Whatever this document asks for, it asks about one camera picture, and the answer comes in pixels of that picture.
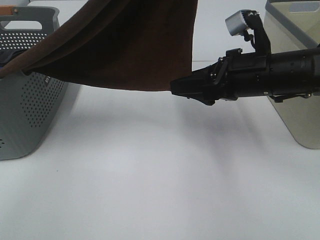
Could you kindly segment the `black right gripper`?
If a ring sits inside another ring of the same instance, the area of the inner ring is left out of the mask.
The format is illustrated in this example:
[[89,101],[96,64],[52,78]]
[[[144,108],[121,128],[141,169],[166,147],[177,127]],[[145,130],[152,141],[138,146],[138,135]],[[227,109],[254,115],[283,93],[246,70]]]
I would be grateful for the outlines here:
[[210,66],[170,82],[173,95],[202,100],[205,105],[224,99],[269,96],[270,54],[232,49]]

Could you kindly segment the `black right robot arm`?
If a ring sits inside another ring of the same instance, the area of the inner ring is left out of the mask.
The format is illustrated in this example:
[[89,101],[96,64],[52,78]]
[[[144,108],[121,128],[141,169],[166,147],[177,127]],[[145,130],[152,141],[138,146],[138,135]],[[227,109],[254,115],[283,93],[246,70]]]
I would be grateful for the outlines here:
[[277,103],[320,94],[320,49],[266,55],[228,50],[224,57],[170,83],[173,95],[212,106],[218,100],[267,96]]

